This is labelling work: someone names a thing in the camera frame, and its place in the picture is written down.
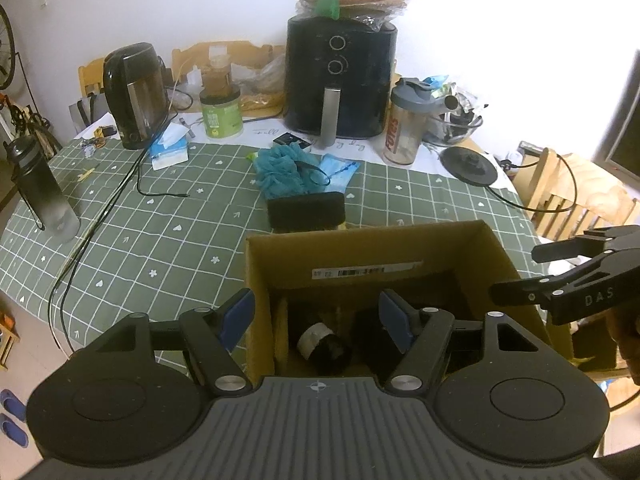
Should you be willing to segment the person right hand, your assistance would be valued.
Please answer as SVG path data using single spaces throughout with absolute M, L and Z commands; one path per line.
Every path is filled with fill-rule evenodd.
M 639 308 L 630 304 L 614 307 L 608 309 L 605 318 L 608 332 L 620 348 L 632 380 L 640 385 Z

